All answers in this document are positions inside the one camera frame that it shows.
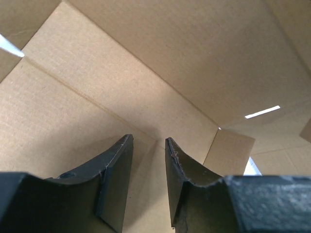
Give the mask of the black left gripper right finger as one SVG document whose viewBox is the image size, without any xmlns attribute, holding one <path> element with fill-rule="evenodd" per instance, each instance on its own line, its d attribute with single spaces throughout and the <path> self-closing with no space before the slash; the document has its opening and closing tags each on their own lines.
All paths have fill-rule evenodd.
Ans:
<svg viewBox="0 0 311 233">
<path fill-rule="evenodd" d="M 171 225 L 177 233 L 308 233 L 309 176 L 222 177 L 165 141 Z"/>
</svg>

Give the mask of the cardboard box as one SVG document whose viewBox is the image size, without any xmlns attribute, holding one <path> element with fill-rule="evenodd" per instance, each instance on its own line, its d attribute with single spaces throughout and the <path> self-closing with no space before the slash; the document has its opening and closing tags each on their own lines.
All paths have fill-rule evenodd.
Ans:
<svg viewBox="0 0 311 233">
<path fill-rule="evenodd" d="M 57 177 L 125 134 L 123 230 L 170 233 L 165 139 L 219 175 L 311 173 L 308 0 L 3 0 L 0 169 Z"/>
</svg>

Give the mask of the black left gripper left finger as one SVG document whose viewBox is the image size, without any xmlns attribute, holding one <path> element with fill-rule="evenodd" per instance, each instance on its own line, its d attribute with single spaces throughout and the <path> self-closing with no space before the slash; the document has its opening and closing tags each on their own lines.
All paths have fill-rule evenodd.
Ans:
<svg viewBox="0 0 311 233">
<path fill-rule="evenodd" d="M 57 178 L 26 172 L 0 174 L 3 233 L 120 233 L 134 139 L 112 147 Z"/>
</svg>

